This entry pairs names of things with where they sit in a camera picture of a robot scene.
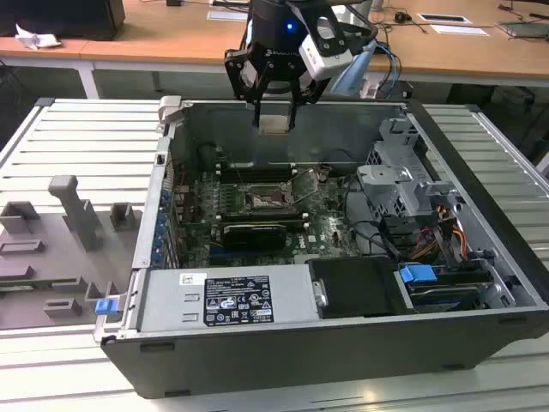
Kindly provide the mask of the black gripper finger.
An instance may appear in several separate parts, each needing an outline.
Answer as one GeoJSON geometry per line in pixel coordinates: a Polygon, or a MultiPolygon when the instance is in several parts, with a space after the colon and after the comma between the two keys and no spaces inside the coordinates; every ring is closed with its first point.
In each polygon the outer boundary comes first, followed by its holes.
{"type": "Polygon", "coordinates": [[[295,119],[297,115],[297,110],[300,106],[303,105],[304,97],[301,93],[299,71],[295,68],[291,69],[291,73],[288,75],[288,84],[291,92],[290,100],[290,109],[288,115],[288,129],[293,129],[295,127],[295,119]]]}
{"type": "Polygon", "coordinates": [[[248,101],[254,106],[254,116],[252,125],[259,127],[261,115],[261,102],[269,83],[271,82],[271,64],[267,64],[262,73],[256,77],[256,80],[248,93],[248,101]]]}

